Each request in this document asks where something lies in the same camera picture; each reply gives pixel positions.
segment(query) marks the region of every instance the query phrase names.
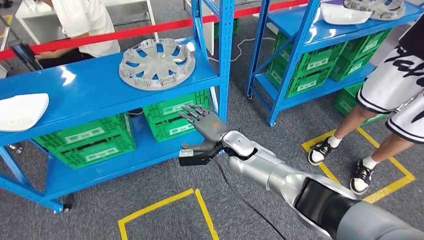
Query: gray carpet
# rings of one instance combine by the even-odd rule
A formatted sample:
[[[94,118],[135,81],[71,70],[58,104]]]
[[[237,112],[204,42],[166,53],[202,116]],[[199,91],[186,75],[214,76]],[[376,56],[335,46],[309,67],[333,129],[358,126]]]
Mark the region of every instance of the gray carpet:
[[[190,16],[189,12],[183,10],[181,0],[169,0],[166,4],[163,1],[152,1],[152,7],[158,23]],[[256,20],[253,17],[242,18],[239,26],[239,32],[233,39],[233,56],[238,54],[235,47],[237,43],[254,38]],[[25,38],[25,32],[19,28],[16,19],[12,27]],[[190,34],[191,29],[184,28],[163,32],[159,36],[182,38]],[[151,36],[122,40],[121,47],[129,48],[144,38]],[[272,41],[265,42],[264,55],[271,51],[272,46]],[[269,127],[265,108],[257,99],[248,100],[244,96],[252,47],[253,43],[243,45],[243,56],[231,66],[228,124],[234,129],[241,128],[249,138],[274,151],[293,167],[323,174],[319,167],[307,164],[301,144],[336,128],[343,119],[332,106],[336,93],[281,112],[276,125]],[[25,68],[20,66],[12,74],[24,71]],[[384,127],[384,120],[371,123],[364,129],[380,143],[389,134]],[[43,189],[46,156],[30,143],[25,142],[23,145],[24,152],[17,156],[17,161],[35,186]],[[359,133],[354,132],[346,137],[340,149],[329,157],[326,164],[346,186],[352,174],[352,166],[360,158],[368,156],[373,149]],[[416,180],[376,203],[420,230],[424,230],[424,203],[421,200],[424,187],[423,154],[424,149],[417,145],[396,156],[415,175]],[[320,239],[297,220],[280,197],[231,173],[223,156],[218,160],[224,165],[229,182],[275,223],[287,239]],[[10,174],[3,162],[0,162],[0,172]],[[375,172],[370,193],[400,177],[402,173],[391,163],[382,163]],[[47,208],[0,190],[0,239],[118,240],[119,219],[189,188],[200,189],[220,239],[279,239],[265,221],[231,192],[217,166],[210,163],[206,166],[180,167],[176,159],[78,191],[74,194],[74,208],[68,213],[57,215]],[[212,239],[193,195],[136,218],[125,226],[130,240]]]

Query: sneaker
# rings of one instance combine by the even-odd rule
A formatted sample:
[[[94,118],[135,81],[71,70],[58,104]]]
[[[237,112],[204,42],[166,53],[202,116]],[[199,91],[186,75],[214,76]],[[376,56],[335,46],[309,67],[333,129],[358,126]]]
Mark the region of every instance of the sneaker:
[[[350,179],[349,187],[356,195],[362,195],[371,184],[371,175],[374,169],[364,166],[363,160],[358,161],[356,171]]]
[[[327,137],[324,141],[319,142],[317,145],[315,145],[310,151],[307,156],[307,161],[314,165],[318,166],[324,159],[327,157],[329,153],[331,153],[334,149],[337,147],[332,147],[329,144],[329,138]]]

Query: blue metal shelf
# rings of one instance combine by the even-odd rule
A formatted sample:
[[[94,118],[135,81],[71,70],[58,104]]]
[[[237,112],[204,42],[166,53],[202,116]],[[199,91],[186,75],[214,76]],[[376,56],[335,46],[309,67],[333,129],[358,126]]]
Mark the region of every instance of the blue metal shelf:
[[[328,4],[343,4],[342,0],[333,0],[326,2]],[[306,33],[302,53],[325,48],[346,41],[357,39],[375,32],[392,29],[396,26],[415,21],[423,14],[423,9],[409,3],[405,3],[405,16],[392,21],[382,21],[369,19],[363,24],[357,25],[332,25],[326,23],[321,16],[321,10],[318,8],[315,18],[309,31]],[[282,10],[270,13],[268,21],[274,24],[284,34],[291,37],[296,34],[305,15],[306,7],[296,7],[290,10]]]
[[[156,142],[144,116],[132,118],[135,151],[74,170],[59,159],[48,160],[44,194],[54,199],[177,156],[182,143],[198,144],[204,138],[197,131]]]
[[[327,3],[343,5],[343,0],[333,0]],[[415,21],[424,12],[424,9],[421,7],[405,1],[406,13],[403,17],[396,20],[382,21],[369,19],[365,23],[356,25],[331,25],[326,23],[321,17],[320,4],[320,0],[309,0],[307,5],[268,14],[270,0],[262,0],[261,2],[256,30],[256,40],[250,62],[246,95],[250,98],[252,93],[254,93],[265,106],[269,112],[268,124],[271,126],[275,124],[280,111],[360,82],[374,68],[372,65],[368,65],[364,69],[354,73],[341,82],[336,82],[330,78],[327,79],[324,85],[320,87],[300,93],[290,98],[285,98],[286,91],[296,69],[296,65],[303,53],[343,43]],[[258,64],[262,39],[268,22],[273,23],[280,31],[285,33],[289,39],[279,46],[278,49],[276,49],[275,52],[263,63]],[[293,43],[293,50],[290,54],[285,72],[281,76],[281,86],[279,89],[276,89],[267,80],[266,74],[259,74],[259,71],[266,67],[266,65],[271,62],[278,52],[291,43]],[[258,82],[265,90],[266,94],[270,96],[273,101],[272,105],[269,105],[266,99],[261,95],[261,92],[255,88],[255,82]]]
[[[0,132],[0,146],[219,85],[220,78],[196,41],[189,37],[179,42],[193,44],[196,66],[186,81],[163,91],[143,91],[122,81],[118,74],[122,52],[0,81],[0,89],[7,90],[0,92],[0,99],[32,93],[47,93],[50,99],[44,116],[31,129]]]
[[[234,22],[234,0],[219,7],[203,0],[219,18],[218,73],[209,64],[202,28],[202,0],[191,0],[193,37],[178,40],[194,51],[193,73],[183,83],[162,91],[143,91],[124,83],[118,74],[123,53],[84,60],[41,71],[7,77],[0,81],[0,100],[22,94],[48,93],[49,106],[31,129],[0,132],[0,156],[15,179],[0,173],[0,188],[34,201],[55,213],[63,203],[54,199],[106,180],[176,157],[181,144],[198,144],[203,137],[192,132],[164,142],[155,142],[144,117],[132,120],[137,149],[93,165],[74,170],[49,155],[44,192],[35,189],[3,145],[28,140],[114,114],[219,86],[218,99],[211,89],[219,117],[227,119],[230,60]]]

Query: white sock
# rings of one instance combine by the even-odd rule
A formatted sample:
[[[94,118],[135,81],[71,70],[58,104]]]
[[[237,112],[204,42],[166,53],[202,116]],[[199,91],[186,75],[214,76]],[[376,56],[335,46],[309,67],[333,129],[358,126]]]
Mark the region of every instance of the white sock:
[[[367,167],[367,168],[369,168],[369,169],[371,169],[371,170],[372,170],[372,169],[374,169],[378,163],[379,163],[379,162],[378,162],[378,161],[374,161],[374,160],[371,158],[371,156],[368,156],[368,157],[366,157],[366,158],[364,158],[364,159],[362,160],[362,164],[363,164],[365,167]]]
[[[333,135],[331,135],[331,137],[328,138],[328,143],[330,144],[330,146],[332,148],[337,148],[339,146],[340,142],[342,141],[342,139],[336,138],[333,134]]]

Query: white shorts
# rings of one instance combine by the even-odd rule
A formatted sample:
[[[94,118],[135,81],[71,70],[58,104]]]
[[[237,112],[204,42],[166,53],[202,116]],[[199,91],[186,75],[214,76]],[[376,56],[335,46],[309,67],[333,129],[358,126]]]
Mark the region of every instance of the white shorts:
[[[415,99],[393,115],[386,126],[413,143],[424,143],[424,60],[397,46],[365,79],[358,104],[375,113],[389,113]]]

